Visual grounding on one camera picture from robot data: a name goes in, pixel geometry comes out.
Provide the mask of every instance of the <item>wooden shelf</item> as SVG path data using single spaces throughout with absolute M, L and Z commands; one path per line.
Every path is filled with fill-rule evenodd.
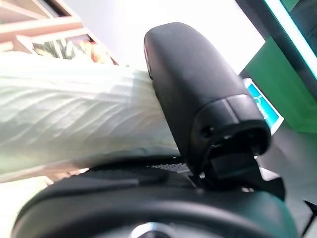
M 3 24 L 0 27 L 0 43 L 11 41 L 16 35 L 33 37 L 60 31 L 80 29 L 83 27 L 80 18 L 73 16 Z
M 13 42 L 12 41 L 0 43 L 0 52 L 1 51 L 12 51 L 12 50 L 13 50 Z
M 45 18 L 45 16 L 0 0 L 0 20 L 4 21 L 5 23 L 21 22 L 42 18 Z
M 2 0 L 3 2 L 10 3 L 12 5 L 21 7 L 25 10 L 29 10 L 33 13 L 39 14 L 46 18 L 53 18 L 53 16 L 43 7 L 38 0 Z

